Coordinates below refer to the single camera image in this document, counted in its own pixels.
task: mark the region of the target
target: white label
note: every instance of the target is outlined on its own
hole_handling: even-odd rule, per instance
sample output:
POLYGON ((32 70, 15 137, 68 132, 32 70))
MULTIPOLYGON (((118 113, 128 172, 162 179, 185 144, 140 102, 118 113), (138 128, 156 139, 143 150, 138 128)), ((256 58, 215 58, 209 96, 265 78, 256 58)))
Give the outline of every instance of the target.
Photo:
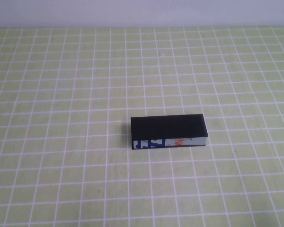
POLYGON ((163 139, 163 140, 135 140, 133 149, 181 147, 181 146, 203 146, 206 137, 183 138, 183 139, 163 139))

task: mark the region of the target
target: white wall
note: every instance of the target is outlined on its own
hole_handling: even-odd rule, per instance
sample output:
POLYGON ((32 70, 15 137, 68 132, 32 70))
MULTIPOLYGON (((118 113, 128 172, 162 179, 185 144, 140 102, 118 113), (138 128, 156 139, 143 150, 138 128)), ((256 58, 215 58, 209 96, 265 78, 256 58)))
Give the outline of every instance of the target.
POLYGON ((0 0, 0 27, 284 25, 284 0, 0 0))

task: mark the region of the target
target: table surface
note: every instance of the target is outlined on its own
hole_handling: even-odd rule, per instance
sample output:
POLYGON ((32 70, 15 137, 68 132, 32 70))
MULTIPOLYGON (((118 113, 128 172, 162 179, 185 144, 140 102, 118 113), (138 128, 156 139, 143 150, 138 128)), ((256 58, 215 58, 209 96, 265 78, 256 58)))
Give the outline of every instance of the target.
POLYGON ((284 27, 0 29, 0 227, 284 227, 284 27), (131 150, 130 117, 205 147, 131 150))

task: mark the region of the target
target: box top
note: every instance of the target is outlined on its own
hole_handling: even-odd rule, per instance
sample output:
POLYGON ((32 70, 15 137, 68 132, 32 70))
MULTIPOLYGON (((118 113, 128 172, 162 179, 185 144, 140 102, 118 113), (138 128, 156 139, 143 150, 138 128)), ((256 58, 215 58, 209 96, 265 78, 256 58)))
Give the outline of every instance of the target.
POLYGON ((132 117, 132 140, 208 137, 203 114, 132 117))

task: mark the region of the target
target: black box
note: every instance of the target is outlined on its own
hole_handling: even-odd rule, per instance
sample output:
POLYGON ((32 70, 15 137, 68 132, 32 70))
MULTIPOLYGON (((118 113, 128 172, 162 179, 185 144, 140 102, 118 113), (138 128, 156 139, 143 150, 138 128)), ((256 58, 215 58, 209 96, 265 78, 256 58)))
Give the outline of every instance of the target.
POLYGON ((132 117, 132 149, 205 146, 203 114, 132 117))

